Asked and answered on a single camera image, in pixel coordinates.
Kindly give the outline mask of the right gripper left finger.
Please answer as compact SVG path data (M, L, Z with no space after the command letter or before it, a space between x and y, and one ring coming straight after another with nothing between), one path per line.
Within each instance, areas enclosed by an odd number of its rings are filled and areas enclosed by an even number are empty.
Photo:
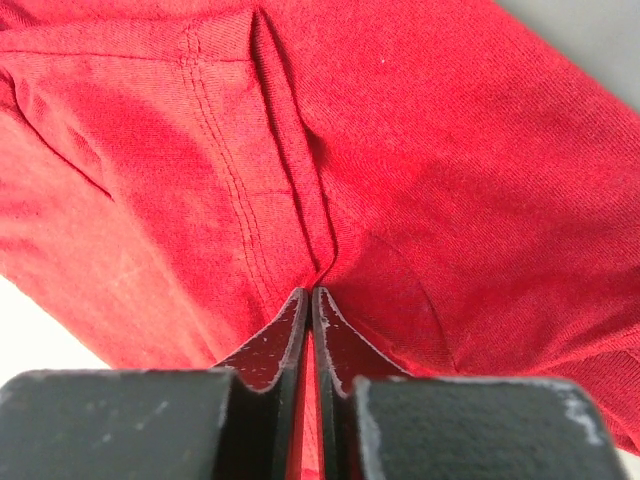
M308 295L205 370L33 370L1 389L5 479L297 479Z

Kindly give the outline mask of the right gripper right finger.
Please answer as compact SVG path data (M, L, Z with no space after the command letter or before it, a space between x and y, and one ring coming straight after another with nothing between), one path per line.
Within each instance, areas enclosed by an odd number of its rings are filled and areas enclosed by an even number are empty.
M410 375L312 295L327 479L622 479L586 393L536 377Z

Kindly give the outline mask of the red t shirt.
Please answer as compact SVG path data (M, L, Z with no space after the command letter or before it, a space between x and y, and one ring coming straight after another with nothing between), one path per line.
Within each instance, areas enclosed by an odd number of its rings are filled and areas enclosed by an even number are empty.
M639 450L639 118L491 1L5 1L1 273L116 368L297 287L417 376L565 377Z

